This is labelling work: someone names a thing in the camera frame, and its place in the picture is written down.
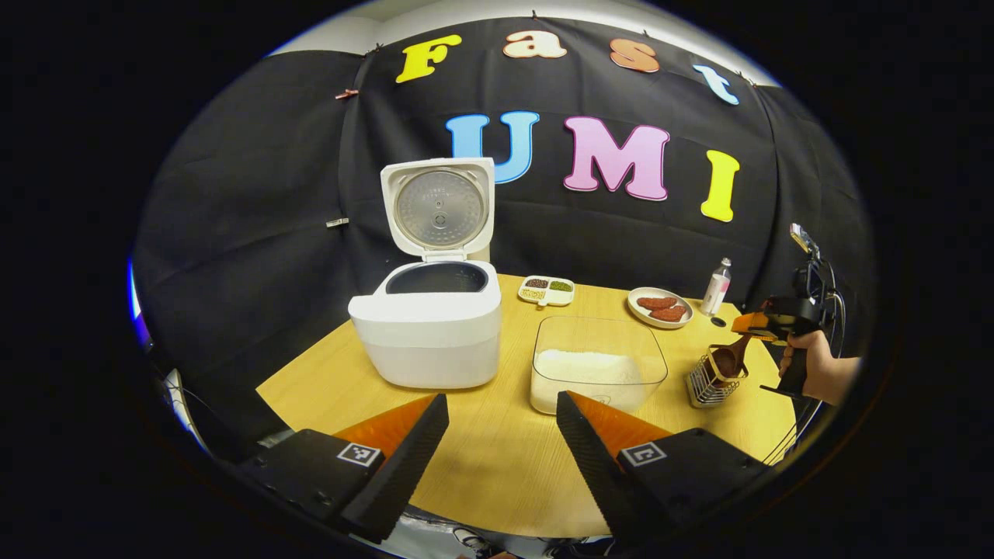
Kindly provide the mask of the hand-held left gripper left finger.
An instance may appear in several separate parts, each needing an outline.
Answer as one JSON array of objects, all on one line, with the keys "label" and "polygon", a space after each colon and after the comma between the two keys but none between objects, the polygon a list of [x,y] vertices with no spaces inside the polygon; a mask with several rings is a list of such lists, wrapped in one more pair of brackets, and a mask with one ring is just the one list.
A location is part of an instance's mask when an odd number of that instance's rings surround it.
[{"label": "hand-held left gripper left finger", "polygon": [[302,516],[380,543],[405,512],[449,424],[447,396],[429,394],[335,434],[299,429],[237,470]]}]

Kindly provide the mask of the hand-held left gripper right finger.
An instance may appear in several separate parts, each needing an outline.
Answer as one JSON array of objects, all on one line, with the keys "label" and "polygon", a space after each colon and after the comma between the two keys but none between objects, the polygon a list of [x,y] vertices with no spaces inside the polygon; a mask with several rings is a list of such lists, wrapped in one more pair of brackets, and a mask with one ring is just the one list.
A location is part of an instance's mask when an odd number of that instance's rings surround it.
[{"label": "hand-held left gripper right finger", "polygon": [[628,545],[699,525],[773,475],[707,429],[669,432],[593,398],[561,391],[556,422],[610,533]]}]

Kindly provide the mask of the brown wooden spoon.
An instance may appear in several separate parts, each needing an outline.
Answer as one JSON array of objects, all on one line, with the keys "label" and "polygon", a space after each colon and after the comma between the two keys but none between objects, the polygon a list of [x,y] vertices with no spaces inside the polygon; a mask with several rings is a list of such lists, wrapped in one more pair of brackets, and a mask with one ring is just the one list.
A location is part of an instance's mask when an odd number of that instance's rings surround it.
[{"label": "brown wooden spoon", "polygon": [[711,370],[714,372],[714,385],[723,387],[739,377],[746,347],[748,347],[752,337],[752,333],[745,333],[738,341],[716,346],[711,350],[711,358],[714,361],[711,365]]}]

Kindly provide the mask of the metal wire chopstick holder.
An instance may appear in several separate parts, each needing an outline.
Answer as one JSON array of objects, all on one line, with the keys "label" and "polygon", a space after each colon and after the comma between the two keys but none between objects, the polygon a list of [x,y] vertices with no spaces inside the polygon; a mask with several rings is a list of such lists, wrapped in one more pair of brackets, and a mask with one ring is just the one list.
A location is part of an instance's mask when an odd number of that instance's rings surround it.
[{"label": "metal wire chopstick holder", "polygon": [[723,404],[748,377],[749,369],[744,363],[736,364],[735,374],[731,377],[723,376],[718,369],[716,352],[709,352],[699,358],[685,377],[690,404],[696,409],[710,409]]}]

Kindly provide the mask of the white rice cooker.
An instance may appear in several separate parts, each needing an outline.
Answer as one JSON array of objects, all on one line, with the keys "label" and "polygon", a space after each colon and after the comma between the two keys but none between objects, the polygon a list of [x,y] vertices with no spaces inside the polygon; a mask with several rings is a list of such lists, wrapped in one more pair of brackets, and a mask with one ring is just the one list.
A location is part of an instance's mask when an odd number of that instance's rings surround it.
[{"label": "white rice cooker", "polygon": [[502,293],[484,251],[495,223],[495,164],[450,157],[384,166],[384,212],[412,264],[348,312],[379,374],[399,387],[461,390],[497,374]]}]

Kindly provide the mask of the clear plastic rice container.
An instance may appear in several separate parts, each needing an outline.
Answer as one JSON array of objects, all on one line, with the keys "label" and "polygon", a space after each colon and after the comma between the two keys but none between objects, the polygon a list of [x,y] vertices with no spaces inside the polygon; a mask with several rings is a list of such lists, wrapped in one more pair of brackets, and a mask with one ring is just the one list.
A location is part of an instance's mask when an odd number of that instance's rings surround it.
[{"label": "clear plastic rice container", "polygon": [[533,344],[530,403],[554,416],[558,393],[572,391],[632,413],[668,375],[662,347],[645,325],[551,316],[540,323]]}]

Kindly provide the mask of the clear bottle with pink label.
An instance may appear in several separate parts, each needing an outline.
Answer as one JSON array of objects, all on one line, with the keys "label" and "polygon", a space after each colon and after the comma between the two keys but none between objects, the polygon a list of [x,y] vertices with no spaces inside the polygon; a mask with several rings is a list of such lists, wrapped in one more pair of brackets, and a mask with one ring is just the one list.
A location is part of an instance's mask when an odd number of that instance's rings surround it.
[{"label": "clear bottle with pink label", "polygon": [[721,259],[721,264],[711,273],[705,297],[700,302],[700,311],[706,316],[715,316],[723,304],[731,283],[731,265],[731,259],[724,257]]}]

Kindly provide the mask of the round white plate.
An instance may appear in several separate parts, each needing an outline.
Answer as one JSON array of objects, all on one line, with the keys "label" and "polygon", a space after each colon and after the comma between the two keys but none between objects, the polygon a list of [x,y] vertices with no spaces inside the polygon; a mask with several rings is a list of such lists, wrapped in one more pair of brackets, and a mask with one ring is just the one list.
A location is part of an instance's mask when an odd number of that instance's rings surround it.
[{"label": "round white plate", "polygon": [[[661,318],[652,316],[653,309],[640,304],[640,300],[667,300],[667,298],[674,300],[674,307],[683,308],[683,312],[678,321],[663,321]],[[643,321],[652,327],[666,330],[679,329],[688,325],[692,321],[693,315],[695,314],[692,305],[689,304],[688,301],[684,300],[684,298],[677,296],[677,294],[672,293],[672,291],[657,289],[657,287],[644,286],[629,291],[627,296],[627,305],[629,307],[629,311],[631,311],[632,314],[639,319],[639,321]]]}]

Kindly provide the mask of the white divided dish of beans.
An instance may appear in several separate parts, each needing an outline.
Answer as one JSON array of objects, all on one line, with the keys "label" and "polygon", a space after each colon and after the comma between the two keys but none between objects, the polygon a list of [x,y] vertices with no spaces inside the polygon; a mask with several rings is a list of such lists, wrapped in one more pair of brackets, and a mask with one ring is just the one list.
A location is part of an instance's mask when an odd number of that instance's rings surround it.
[{"label": "white divided dish of beans", "polygon": [[575,284],[564,277],[532,275],[522,280],[517,296],[539,307],[567,307],[575,299]]}]

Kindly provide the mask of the black backdrop cloth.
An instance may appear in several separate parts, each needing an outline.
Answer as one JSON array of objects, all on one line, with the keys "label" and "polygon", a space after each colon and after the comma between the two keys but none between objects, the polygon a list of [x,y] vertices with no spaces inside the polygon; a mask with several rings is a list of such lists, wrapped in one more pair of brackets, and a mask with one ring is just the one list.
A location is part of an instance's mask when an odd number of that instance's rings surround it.
[{"label": "black backdrop cloth", "polygon": [[[355,98],[337,100],[345,89]],[[284,428],[256,389],[415,259],[391,238],[388,164],[491,157],[506,275],[702,297],[732,261],[752,311],[791,293],[798,223],[833,266],[843,354],[874,323],[870,218],[824,121],[780,86],[600,23],[512,17],[379,53],[262,59],[212,100],[155,177],[134,250],[152,337],[228,426]],[[348,225],[326,227],[327,220]]]}]

